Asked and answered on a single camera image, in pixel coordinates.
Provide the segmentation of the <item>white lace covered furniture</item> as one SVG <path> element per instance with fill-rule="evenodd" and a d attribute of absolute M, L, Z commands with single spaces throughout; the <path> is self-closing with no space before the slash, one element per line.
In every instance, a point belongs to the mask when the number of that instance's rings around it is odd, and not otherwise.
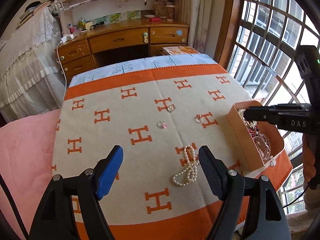
<path fill-rule="evenodd" d="M 44 4 L 1 41 L 1 115 L 11 122 L 61 107 L 65 78 L 57 59 L 59 21 Z"/>

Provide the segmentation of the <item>window with metal grille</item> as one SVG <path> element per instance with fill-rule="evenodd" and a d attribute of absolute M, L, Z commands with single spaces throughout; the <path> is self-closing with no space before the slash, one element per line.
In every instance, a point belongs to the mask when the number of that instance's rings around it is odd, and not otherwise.
<path fill-rule="evenodd" d="M 264 106 L 309 103 L 300 45 L 318 47 L 319 32 L 296 0 L 244 0 L 228 72 Z"/>

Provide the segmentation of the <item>pink storage box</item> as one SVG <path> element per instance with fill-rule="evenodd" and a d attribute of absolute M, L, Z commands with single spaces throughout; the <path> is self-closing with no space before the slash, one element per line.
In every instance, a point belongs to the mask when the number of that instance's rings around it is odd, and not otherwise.
<path fill-rule="evenodd" d="M 250 130 L 238 115 L 237 110 L 240 108 L 248 109 L 251 106 L 260 105 L 257 101 L 238 102 L 227 114 L 227 119 L 244 152 L 247 168 L 251 172 L 262 167 L 275 167 L 276 157 L 284 149 L 284 140 L 275 125 L 266 121 L 257 121 L 257 129 Z"/>

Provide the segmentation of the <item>orange patterned box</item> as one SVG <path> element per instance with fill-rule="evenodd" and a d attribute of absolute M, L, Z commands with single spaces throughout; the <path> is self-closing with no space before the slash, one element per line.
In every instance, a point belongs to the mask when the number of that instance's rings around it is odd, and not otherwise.
<path fill-rule="evenodd" d="M 199 54 L 200 52 L 189 46 L 173 46 L 163 47 L 163 53 L 165 55 L 185 55 L 185 54 Z"/>

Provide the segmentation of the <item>pink blanket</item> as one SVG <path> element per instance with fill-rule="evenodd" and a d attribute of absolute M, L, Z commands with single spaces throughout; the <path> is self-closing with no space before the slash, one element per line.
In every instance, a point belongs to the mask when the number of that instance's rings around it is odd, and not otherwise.
<path fill-rule="evenodd" d="M 27 230 L 52 177 L 52 154 L 60 110 L 1 127 L 1 175 Z"/>

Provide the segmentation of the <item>orange beige H blanket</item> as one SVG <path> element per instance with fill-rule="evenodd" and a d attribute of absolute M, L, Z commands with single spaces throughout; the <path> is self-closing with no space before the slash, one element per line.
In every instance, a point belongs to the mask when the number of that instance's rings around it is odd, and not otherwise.
<path fill-rule="evenodd" d="M 201 146 L 240 174 L 266 175 L 279 189 L 292 171 L 285 148 L 275 167 L 253 172 L 227 119 L 250 101 L 219 65 L 140 70 L 67 89 L 57 123 L 52 173 L 73 177 L 115 145 L 124 159 L 100 206 L 116 239 L 205 239 L 221 202 L 202 170 L 187 186 L 181 171 Z"/>

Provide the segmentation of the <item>wooden desk with drawers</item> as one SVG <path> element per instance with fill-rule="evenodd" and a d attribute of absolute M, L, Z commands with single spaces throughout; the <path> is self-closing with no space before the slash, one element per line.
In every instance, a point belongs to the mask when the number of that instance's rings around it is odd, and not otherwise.
<path fill-rule="evenodd" d="M 163 47 L 185 46 L 189 25 L 160 20 L 126 20 L 79 34 L 56 49 L 67 81 L 109 64 L 159 56 Z"/>

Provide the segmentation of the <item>silver leaf hair comb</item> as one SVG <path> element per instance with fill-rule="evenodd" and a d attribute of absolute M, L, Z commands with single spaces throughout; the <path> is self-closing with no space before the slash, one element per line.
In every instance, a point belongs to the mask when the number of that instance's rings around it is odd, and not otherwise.
<path fill-rule="evenodd" d="M 240 116 L 240 118 L 242 119 L 243 123 L 245 124 L 245 126 L 247 127 L 247 129 L 250 130 L 255 130 L 257 129 L 258 126 L 258 122 L 257 121 L 247 121 L 244 117 L 244 112 L 246 109 L 244 108 L 240 108 L 237 110 L 238 115 Z"/>

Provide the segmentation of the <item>light blue bed sheet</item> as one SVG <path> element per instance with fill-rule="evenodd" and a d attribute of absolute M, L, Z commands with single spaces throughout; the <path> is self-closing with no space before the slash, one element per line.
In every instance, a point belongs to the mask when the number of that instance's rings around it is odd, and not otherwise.
<path fill-rule="evenodd" d="M 78 74 L 71 79 L 68 87 L 70 88 L 82 83 L 100 80 L 105 77 L 111 77 L 140 70 L 195 64 L 217 64 L 217 62 L 207 54 L 163 55 L 147 57 L 115 63 Z"/>

